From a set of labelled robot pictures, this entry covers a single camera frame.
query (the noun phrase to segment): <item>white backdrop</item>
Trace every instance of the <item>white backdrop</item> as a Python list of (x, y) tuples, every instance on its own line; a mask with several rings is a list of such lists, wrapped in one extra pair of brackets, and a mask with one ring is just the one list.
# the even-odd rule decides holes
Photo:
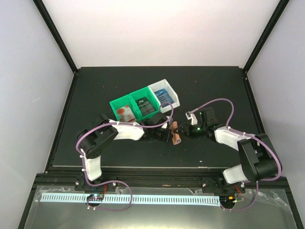
[(44, 0), (75, 64), (243, 67), (278, 0)]

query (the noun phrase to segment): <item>white wall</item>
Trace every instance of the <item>white wall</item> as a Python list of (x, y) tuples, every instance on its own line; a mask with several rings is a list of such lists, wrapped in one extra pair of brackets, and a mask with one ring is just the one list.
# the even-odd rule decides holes
[(305, 1), (290, 1), (249, 72), (254, 96), (305, 223)]
[(78, 67), (243, 67), (279, 0), (44, 0)]
[(43, 172), (72, 72), (31, 0), (0, 6), (0, 225), (18, 227)]

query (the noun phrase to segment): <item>item in bin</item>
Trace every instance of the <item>item in bin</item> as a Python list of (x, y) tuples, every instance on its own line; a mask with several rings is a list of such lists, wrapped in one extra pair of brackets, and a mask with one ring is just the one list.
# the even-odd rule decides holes
[(164, 102), (170, 102), (171, 104), (174, 103), (173, 99), (169, 96), (168, 92), (163, 88), (159, 91), (155, 92), (155, 95), (157, 96), (160, 103)]
[(130, 109), (129, 105), (126, 105), (124, 107), (117, 109), (116, 113), (119, 116), (120, 122), (134, 122), (135, 121), (135, 116), (132, 113), (132, 110)]
[(136, 100), (136, 103), (143, 116), (149, 115), (150, 113), (156, 111), (153, 105), (149, 102), (146, 97)]

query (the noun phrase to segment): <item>black metal frame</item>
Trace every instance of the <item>black metal frame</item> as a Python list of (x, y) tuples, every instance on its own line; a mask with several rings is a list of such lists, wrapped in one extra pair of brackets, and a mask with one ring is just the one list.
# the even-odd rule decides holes
[[(51, 185), (51, 186), (75, 186), (76, 181), (83, 180), (83, 174), (80, 171), (80, 168), (63, 168), (63, 167), (53, 167), (52, 161), (55, 157), (55, 153), (57, 150), (57, 146), (59, 143), (59, 139), (62, 133), (63, 125), (65, 123), (66, 114), (68, 112), (70, 102), (73, 96), (73, 92), (76, 86), (76, 82), (78, 79), (78, 69), (69, 54), (69, 51), (64, 44), (58, 30), (56, 29), (55, 24), (53, 23), (45, 5), (43, 4), (42, 0), (33, 0), (35, 3), (37, 9), (39, 10), (42, 18), (44, 19), (46, 25), (48, 26), (51, 34), (53, 35), (56, 43), (58, 44), (62, 54), (64, 55), (65, 59), (67, 60), (71, 70), (74, 73), (73, 81), (71, 83), (71, 87), (68, 93), (68, 97), (61, 115), (60, 123), (56, 132), (56, 136), (54, 138), (54, 142), (51, 148), (51, 152), (49, 155), (49, 159), (47, 162), (47, 165), (45, 167), (45, 174), (38, 174), (36, 176), (36, 179), (34, 181), (33, 187), (30, 191), (30, 196), (27, 201), (25, 210), (23, 212), (19, 228), (24, 228), (26, 219), (31, 207), (31, 203), (33, 201), (36, 188), (37, 186), (42, 185)], [(285, 7), (287, 6), (289, 0), (280, 0), (276, 9), (274, 10), (268, 24), (266, 25), (260, 39), (258, 40), (254, 50), (252, 51), (246, 65), (243, 69), (241, 69), (241, 76), (244, 81), (244, 86), (248, 95), (248, 99), (251, 105), (251, 109), (253, 111), (253, 115), (255, 118), (257, 129), (260, 133), (264, 132), (264, 126), (260, 117), (260, 114), (257, 109), (257, 105), (254, 99), (254, 95), (248, 80), (247, 73), (249, 69), (251, 68), (252, 64), (254, 63), (256, 57), (258, 56), (260, 50), (262, 49), (265, 41), (267, 40), (268, 36), (270, 35), (272, 29), (274, 28), (276, 22), (280, 18), (282, 12), (284, 11)], [(130, 170), (130, 171), (122, 171), (119, 169), (108, 169), (103, 170), (103, 176), (116, 178), (122, 181), (126, 181), (127, 183), (134, 186), (152, 186), (152, 187), (160, 187), (163, 184), (170, 184), (173, 186), (179, 185), (180, 187), (201, 187), (201, 183), (198, 183), (199, 180), (201, 180), (205, 175), (208, 175), (207, 173), (204, 174), (203, 171), (198, 170), (159, 170), (156, 171), (139, 171), (137, 170)], [(255, 184), (247, 184), (248, 188), (255, 188)], [(304, 228), (303, 224), (301, 222), (300, 216), (298, 214), (294, 198), (292, 196), (289, 184), (285, 177), (280, 178), (277, 181), (274, 182), (260, 182), (260, 188), (280, 188), (285, 189), (286, 195), (289, 200), (290, 207), (293, 212), (293, 216), (295, 219), (295, 222), (297, 224), (298, 228)]]

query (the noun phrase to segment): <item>black table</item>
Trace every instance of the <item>black table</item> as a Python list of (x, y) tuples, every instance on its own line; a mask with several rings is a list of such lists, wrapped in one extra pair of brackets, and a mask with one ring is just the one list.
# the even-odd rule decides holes
[[(238, 67), (82, 67), (52, 162), (53, 167), (80, 167), (75, 150), (76, 136), (91, 126), (99, 114), (115, 119), (109, 101), (167, 79), (178, 94), (180, 107), (174, 120), (185, 122), (185, 112), (215, 98), (235, 105), (230, 126), (257, 134), (242, 75)], [(225, 124), (231, 107), (212, 104), (218, 120)], [(238, 152), (204, 138), (172, 142), (120, 140), (104, 150), (102, 167), (107, 168), (224, 168), (239, 164)]]

